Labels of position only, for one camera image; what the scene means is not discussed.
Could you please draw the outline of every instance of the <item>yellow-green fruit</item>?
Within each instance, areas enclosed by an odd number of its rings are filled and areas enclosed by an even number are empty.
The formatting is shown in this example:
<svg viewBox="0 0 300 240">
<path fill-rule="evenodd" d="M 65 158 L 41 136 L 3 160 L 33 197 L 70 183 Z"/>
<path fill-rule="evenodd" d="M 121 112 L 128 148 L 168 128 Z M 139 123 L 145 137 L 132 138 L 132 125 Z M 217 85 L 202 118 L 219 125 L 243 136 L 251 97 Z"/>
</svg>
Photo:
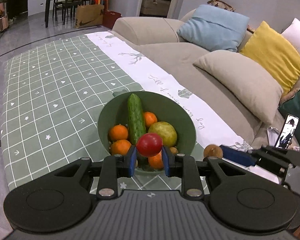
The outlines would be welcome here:
<svg viewBox="0 0 300 240">
<path fill-rule="evenodd" d="M 173 126 L 167 122 L 156 122 L 152 124 L 148 132 L 154 132 L 160 135 L 163 145 L 173 147 L 177 142 L 177 132 Z"/>
</svg>

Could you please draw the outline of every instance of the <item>red tomato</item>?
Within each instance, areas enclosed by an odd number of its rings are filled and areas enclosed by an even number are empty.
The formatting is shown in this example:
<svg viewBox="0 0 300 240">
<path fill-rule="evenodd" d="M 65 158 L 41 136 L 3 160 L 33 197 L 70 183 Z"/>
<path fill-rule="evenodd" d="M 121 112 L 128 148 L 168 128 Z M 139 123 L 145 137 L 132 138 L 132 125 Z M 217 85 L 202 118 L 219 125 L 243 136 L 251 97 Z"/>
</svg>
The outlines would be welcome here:
<svg viewBox="0 0 300 240">
<path fill-rule="evenodd" d="M 156 133 L 146 133 L 141 136 L 136 144 L 136 148 L 141 156 L 156 156 L 162 148 L 162 139 Z"/>
</svg>

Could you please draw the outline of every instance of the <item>cardboard box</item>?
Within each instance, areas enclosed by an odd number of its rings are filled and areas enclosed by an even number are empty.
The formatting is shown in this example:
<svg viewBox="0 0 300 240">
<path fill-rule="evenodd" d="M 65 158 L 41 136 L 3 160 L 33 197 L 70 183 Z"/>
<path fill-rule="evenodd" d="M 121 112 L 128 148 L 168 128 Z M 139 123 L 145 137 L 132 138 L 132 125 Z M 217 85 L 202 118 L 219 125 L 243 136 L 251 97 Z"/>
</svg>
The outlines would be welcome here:
<svg viewBox="0 0 300 240">
<path fill-rule="evenodd" d="M 75 14 L 75 27 L 102 25 L 104 8 L 104 5 L 101 4 L 78 6 Z"/>
<path fill-rule="evenodd" d="M 167 16 L 170 1 L 164 0 L 142 0 L 140 13 L 144 15 Z"/>
</svg>

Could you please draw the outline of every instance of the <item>beige sofa cushion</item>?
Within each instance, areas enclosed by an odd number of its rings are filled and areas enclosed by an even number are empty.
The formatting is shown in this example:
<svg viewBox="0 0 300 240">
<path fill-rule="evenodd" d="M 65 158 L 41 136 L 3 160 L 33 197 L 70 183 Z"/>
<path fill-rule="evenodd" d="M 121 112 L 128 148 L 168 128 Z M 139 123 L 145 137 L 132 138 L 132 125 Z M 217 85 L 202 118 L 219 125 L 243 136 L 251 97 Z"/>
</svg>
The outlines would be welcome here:
<svg viewBox="0 0 300 240">
<path fill-rule="evenodd" d="M 187 42 L 141 45 L 138 50 L 204 100 L 236 134 L 253 142 L 262 122 L 222 83 L 192 65 L 207 50 Z"/>
<path fill-rule="evenodd" d="M 261 121 L 272 124 L 283 90 L 261 65 L 240 53 L 226 50 L 202 56 L 194 65 L 229 88 Z"/>
<path fill-rule="evenodd" d="M 123 17 L 113 31 L 136 45 L 184 41 L 177 30 L 184 22 L 159 17 Z"/>
</svg>

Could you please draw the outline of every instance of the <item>orange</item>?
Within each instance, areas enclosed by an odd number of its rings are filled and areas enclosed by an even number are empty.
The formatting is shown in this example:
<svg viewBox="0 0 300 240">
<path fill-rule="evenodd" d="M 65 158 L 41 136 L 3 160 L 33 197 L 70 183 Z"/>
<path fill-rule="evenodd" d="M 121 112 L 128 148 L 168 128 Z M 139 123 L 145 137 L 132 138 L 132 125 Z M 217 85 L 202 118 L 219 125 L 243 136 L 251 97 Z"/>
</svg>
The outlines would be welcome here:
<svg viewBox="0 0 300 240">
<path fill-rule="evenodd" d="M 111 144 L 110 146 L 110 153 L 114 154 L 121 154 L 126 155 L 130 149 L 131 143 L 127 140 L 118 140 Z"/>
<path fill-rule="evenodd" d="M 149 164 L 154 169 L 163 169 L 163 162 L 161 157 L 161 152 L 159 152 L 156 156 L 148 158 Z"/>
<path fill-rule="evenodd" d="M 158 121 L 157 117 L 154 113 L 151 112 L 144 112 L 143 117 L 145 119 L 146 127 L 149 128 L 152 124 Z"/>
<path fill-rule="evenodd" d="M 113 142 L 118 140 L 127 140 L 128 136 L 129 136 L 128 129 L 121 124 L 112 127 L 109 131 L 109 137 Z"/>
</svg>

